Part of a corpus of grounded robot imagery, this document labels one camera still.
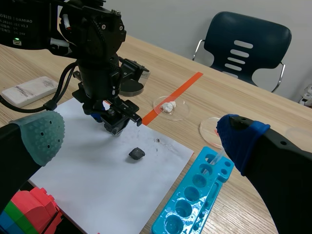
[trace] chrome chair leg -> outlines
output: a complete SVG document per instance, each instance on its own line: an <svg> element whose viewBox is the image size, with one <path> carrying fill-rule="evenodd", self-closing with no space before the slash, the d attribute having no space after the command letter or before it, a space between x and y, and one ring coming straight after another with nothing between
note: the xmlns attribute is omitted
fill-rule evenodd
<svg viewBox="0 0 312 234"><path fill-rule="evenodd" d="M283 75L284 75L284 71L285 71L286 65L283 64L283 62L281 62L281 64L283 65L283 68L282 68L282 71L281 71L281 75L279 76L278 83L277 83L276 87L273 89L272 93L279 87L279 85L281 84L282 79L283 79Z"/></svg>
<svg viewBox="0 0 312 234"><path fill-rule="evenodd" d="M198 43L198 45L197 45L197 48L196 48L196 50L195 50L195 54L193 55L193 59L192 59L193 61L194 61L194 59L195 59L195 57L196 57L197 51L198 51L199 46L200 46L200 44L201 44L202 42L205 42L205 40L200 40L200 41L199 41L199 43Z"/></svg>

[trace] blue test tube rack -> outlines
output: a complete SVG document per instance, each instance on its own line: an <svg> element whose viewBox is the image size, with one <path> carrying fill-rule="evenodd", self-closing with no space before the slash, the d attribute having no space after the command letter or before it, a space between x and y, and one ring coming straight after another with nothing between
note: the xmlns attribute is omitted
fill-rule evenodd
<svg viewBox="0 0 312 234"><path fill-rule="evenodd" d="M234 164L204 147L152 226L151 234L200 234Z"/></svg>

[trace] chair backrest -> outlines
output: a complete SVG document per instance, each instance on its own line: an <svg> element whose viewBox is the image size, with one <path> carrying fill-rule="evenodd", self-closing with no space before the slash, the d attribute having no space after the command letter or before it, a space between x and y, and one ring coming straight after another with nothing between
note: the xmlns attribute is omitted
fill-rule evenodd
<svg viewBox="0 0 312 234"><path fill-rule="evenodd" d="M291 40L291 31L283 25L220 12L211 22L204 48L214 56L212 68L254 84L253 73L259 68L277 67Z"/></svg>

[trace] white paper sheet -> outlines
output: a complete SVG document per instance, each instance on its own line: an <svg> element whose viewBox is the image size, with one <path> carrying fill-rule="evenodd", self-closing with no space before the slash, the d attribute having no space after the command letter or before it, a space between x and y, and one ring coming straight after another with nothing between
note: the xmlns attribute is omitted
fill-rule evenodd
<svg viewBox="0 0 312 234"><path fill-rule="evenodd" d="M65 120L64 143L31 181L88 234L138 234L193 151L131 121L112 136L74 99L56 111ZM146 153L141 160L128 156L135 147Z"/></svg>

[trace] white power bank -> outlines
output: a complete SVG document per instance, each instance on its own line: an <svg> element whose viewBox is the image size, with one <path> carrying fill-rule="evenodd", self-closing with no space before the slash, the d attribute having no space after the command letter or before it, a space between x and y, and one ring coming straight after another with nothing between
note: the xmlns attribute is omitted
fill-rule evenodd
<svg viewBox="0 0 312 234"><path fill-rule="evenodd" d="M56 92L58 83L48 77L39 77L2 91L3 98L16 107L26 106Z"/></svg>

